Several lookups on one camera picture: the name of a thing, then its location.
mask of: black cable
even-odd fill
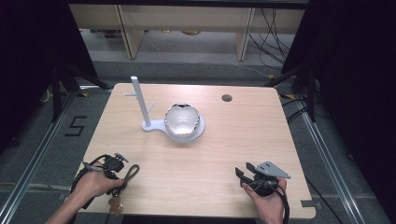
[[[323,198],[323,196],[320,194],[320,192],[317,190],[317,188],[315,188],[315,186],[312,184],[311,181],[309,181],[309,179],[307,177],[305,177],[306,182],[312,187],[312,189],[318,194],[318,196],[320,197],[320,199],[329,207],[330,211],[332,211],[332,214],[337,218],[337,220],[340,223],[343,223],[343,221],[341,220],[341,218],[335,213],[335,211],[332,209],[332,207],[327,203],[327,201]]]
[[[307,110],[307,108],[308,108],[307,106],[304,106],[303,108],[301,108],[298,111],[294,112],[291,116],[287,117],[288,123],[292,122],[298,116],[302,115]]]
[[[286,102],[285,104],[283,104],[282,107],[285,106],[285,105],[288,105],[288,104],[290,104],[290,103],[298,102],[298,101],[305,101],[305,99],[290,100],[290,101]]]
[[[265,19],[265,22],[267,23],[267,26],[268,26],[268,31],[269,31],[269,32],[268,32],[268,34],[267,34],[267,37],[268,37],[269,34],[271,34],[271,35],[273,36],[275,42],[277,43],[277,48],[274,47],[274,46],[272,46],[272,45],[270,45],[270,44],[268,44],[268,43],[266,43],[266,44],[267,44],[269,47],[273,48],[273,49],[278,49],[279,52],[280,52],[280,54],[282,55],[283,60],[285,60],[285,59],[286,59],[286,55],[285,55],[285,52],[286,52],[286,51],[283,50],[283,49],[281,48],[280,44],[283,45],[286,49],[290,49],[290,48],[288,48],[288,47],[279,39],[279,37],[277,36],[277,29],[276,29],[276,9],[273,8],[273,20],[272,20],[272,22],[271,22],[271,25],[270,25],[269,21],[267,20],[267,18],[266,18],[266,16],[265,16],[265,13],[264,13],[263,9],[262,9],[262,15],[263,15],[263,17],[264,17],[264,19]]]
[[[251,40],[253,41],[253,43],[256,45],[256,47],[266,53],[268,56],[270,56],[271,58],[277,60],[279,63],[284,63],[281,59],[279,59],[278,57],[275,56],[275,54],[271,53],[270,51],[268,51],[267,49],[264,49],[262,46],[264,43],[262,43],[261,45],[259,45],[259,43],[256,42],[256,40],[253,38],[253,36],[251,36],[251,34],[249,34],[249,37],[251,38]]]
[[[283,194],[281,194],[279,190],[274,189],[271,185],[266,185],[266,186],[272,189],[280,197],[280,200],[282,200],[283,206],[285,207],[285,216],[283,216],[283,224],[287,224],[289,222],[290,207],[285,190],[283,190],[280,186],[278,186],[283,191]]]

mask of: human hand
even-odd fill
[[[102,163],[98,161],[93,166],[102,166]],[[72,194],[89,200],[105,194],[110,189],[121,186],[123,181],[123,179],[109,179],[102,171],[89,171],[78,181]]]
[[[286,186],[287,182],[283,178],[277,179],[279,182],[278,190],[282,193],[279,187],[285,190],[286,193]],[[259,217],[264,223],[268,224],[277,224],[283,222],[283,213],[285,210],[285,206],[280,199],[279,195],[276,193],[272,193],[271,195],[262,197],[258,195],[251,186],[246,183],[242,184],[247,195],[251,198],[251,200],[256,205],[257,212],[259,213]]]
[[[94,166],[101,165],[100,162],[94,164]],[[91,198],[101,196],[108,190],[121,186],[123,181],[123,179],[109,179],[103,171],[88,171],[78,181],[66,202],[47,220],[46,224],[69,223],[76,212]]]

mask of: finger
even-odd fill
[[[254,191],[254,189],[253,189],[251,186],[249,186],[248,184],[242,183],[242,187],[244,188],[245,192],[247,193],[247,195],[248,195],[251,199],[254,200],[255,198],[260,197],[260,195],[258,195],[258,194],[256,193],[256,191]]]
[[[99,162],[99,161],[96,161],[96,162],[93,164],[93,166],[102,166],[102,163]]]
[[[288,182],[286,181],[286,179],[278,177],[277,180],[278,180],[277,185],[286,191],[286,187],[288,185]]]

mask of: metal rail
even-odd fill
[[[41,162],[43,161],[47,151],[50,147],[50,144],[57,133],[60,124],[64,119],[64,115],[67,111],[67,108],[71,105],[73,100],[76,98],[77,93],[72,92],[69,93],[63,103],[63,111],[59,115],[59,117],[51,123],[49,129],[47,130],[44,138],[41,140],[40,145],[38,146],[37,150],[35,151],[35,155],[33,155],[32,159],[30,159],[29,163],[27,164],[23,174],[21,175],[20,179],[16,183],[14,189],[8,195],[6,202],[2,205],[0,211],[0,220],[2,224],[9,223],[12,219],[14,213],[16,212],[24,193],[29,188],[29,184],[32,181],[35,173],[37,172]]]
[[[305,107],[305,104],[302,101],[300,101],[298,106],[300,109],[302,109]],[[334,159],[332,158],[332,153],[327,148],[326,143],[324,142],[320,134],[320,131],[318,130],[317,124],[311,121],[307,113],[303,113],[303,118],[306,127],[308,128],[308,131],[311,133],[315,145],[317,146],[320,157],[323,159],[327,172],[329,173],[329,176],[332,179],[334,187],[337,190],[338,195],[340,196],[341,202],[343,203],[346,209],[346,212],[349,216],[351,223],[358,223],[358,224],[365,223],[364,218],[361,215],[361,211],[358,207],[358,204],[353,198],[353,195],[349,187],[347,186],[347,183],[345,182]]]

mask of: dark wall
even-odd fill
[[[54,65],[97,77],[73,15],[62,0],[0,1],[0,64],[0,152],[38,105]],[[67,80],[63,84],[76,87],[76,74],[61,70],[57,69],[61,80]]]
[[[346,2],[331,58],[320,77],[328,111],[356,163],[396,223],[396,7]]]
[[[39,105],[40,97],[50,84],[51,64],[23,29],[12,5],[1,1],[0,10],[1,153]]]

